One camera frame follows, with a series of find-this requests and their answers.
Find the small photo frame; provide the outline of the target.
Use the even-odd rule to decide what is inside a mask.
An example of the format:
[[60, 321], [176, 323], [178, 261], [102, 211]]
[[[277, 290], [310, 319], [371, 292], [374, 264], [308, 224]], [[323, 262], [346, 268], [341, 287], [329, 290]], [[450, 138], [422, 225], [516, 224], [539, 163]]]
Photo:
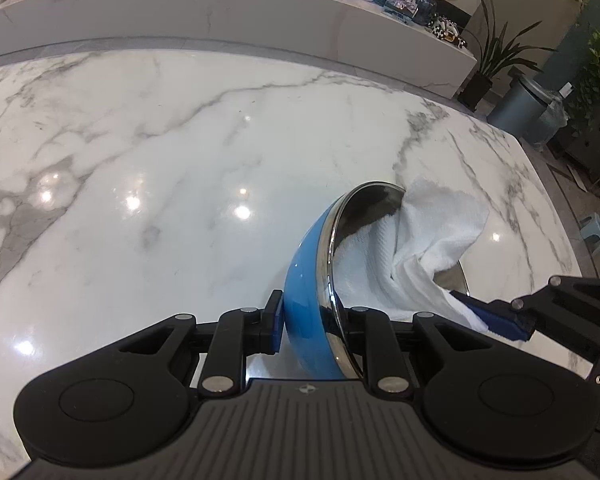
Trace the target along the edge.
[[401, 21], [411, 21], [418, 11], [417, 0], [386, 0], [384, 11]]

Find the grey trash bin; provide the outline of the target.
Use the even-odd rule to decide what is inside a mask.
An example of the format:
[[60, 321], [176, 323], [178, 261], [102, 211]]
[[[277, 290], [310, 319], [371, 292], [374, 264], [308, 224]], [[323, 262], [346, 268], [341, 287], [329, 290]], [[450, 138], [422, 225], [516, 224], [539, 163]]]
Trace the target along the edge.
[[562, 96], [524, 75], [514, 79], [504, 98], [486, 116], [491, 126], [536, 148], [546, 145], [568, 120]]

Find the potted long-leaf plant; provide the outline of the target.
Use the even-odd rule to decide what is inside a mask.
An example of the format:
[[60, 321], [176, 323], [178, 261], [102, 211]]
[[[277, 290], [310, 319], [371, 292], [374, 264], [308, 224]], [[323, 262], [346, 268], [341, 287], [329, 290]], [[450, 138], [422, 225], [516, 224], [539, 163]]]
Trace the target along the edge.
[[493, 86], [494, 77], [507, 67], [524, 66], [534, 72], [541, 71], [539, 63], [529, 60], [524, 56], [527, 51], [555, 52], [552, 47], [534, 46], [525, 44], [522, 37], [538, 28], [542, 22], [536, 21], [531, 25], [507, 37], [508, 23], [498, 26], [495, 6], [492, 0], [480, 0], [480, 10], [486, 24], [486, 36], [480, 39], [468, 28], [464, 29], [478, 46], [478, 65], [475, 73], [468, 79], [468, 83], [458, 94], [460, 104], [474, 112], [479, 102]]

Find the leafy green plant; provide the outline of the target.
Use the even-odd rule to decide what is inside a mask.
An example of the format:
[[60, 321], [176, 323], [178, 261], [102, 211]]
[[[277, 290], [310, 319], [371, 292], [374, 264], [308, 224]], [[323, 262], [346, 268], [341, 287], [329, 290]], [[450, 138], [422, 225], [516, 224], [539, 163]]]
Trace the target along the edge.
[[600, 29], [594, 29], [586, 45], [586, 57], [579, 68], [566, 110], [574, 131], [585, 132], [600, 105]]

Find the blue steel bowl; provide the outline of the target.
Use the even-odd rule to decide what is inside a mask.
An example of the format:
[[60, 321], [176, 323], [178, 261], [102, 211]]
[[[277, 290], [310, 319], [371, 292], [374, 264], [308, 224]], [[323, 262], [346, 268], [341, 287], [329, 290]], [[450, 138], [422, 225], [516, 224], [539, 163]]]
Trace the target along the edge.
[[335, 252], [346, 237], [398, 211], [407, 188], [372, 181], [343, 194], [306, 232], [291, 260], [284, 286], [287, 332], [303, 367], [316, 378], [362, 375], [361, 357], [347, 348], [349, 308], [335, 292]]

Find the black white patterned ornament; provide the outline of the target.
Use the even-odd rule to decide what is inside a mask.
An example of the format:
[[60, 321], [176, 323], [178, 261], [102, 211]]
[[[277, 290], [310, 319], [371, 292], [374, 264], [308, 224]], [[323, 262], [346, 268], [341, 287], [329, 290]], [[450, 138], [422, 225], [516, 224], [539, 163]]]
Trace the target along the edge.
[[427, 25], [429, 31], [439, 40], [452, 44], [452, 46], [463, 49], [467, 42], [460, 36], [458, 25], [442, 15], [435, 15]]

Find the small blue stool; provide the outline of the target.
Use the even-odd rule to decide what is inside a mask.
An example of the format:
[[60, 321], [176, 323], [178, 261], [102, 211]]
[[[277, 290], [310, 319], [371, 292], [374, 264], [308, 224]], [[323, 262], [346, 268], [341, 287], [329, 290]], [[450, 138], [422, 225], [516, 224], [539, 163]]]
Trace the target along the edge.
[[600, 215], [588, 214], [579, 220], [580, 235], [592, 256], [600, 252]]

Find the white cloth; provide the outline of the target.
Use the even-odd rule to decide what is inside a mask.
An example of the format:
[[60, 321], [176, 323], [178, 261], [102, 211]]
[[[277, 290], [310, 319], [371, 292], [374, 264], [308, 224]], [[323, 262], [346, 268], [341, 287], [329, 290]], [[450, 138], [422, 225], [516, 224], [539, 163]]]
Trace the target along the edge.
[[429, 311], [484, 333], [486, 324], [434, 276], [460, 261], [488, 218], [484, 200], [414, 180], [398, 211], [363, 226], [336, 249], [335, 292], [343, 307], [369, 307], [406, 322]]

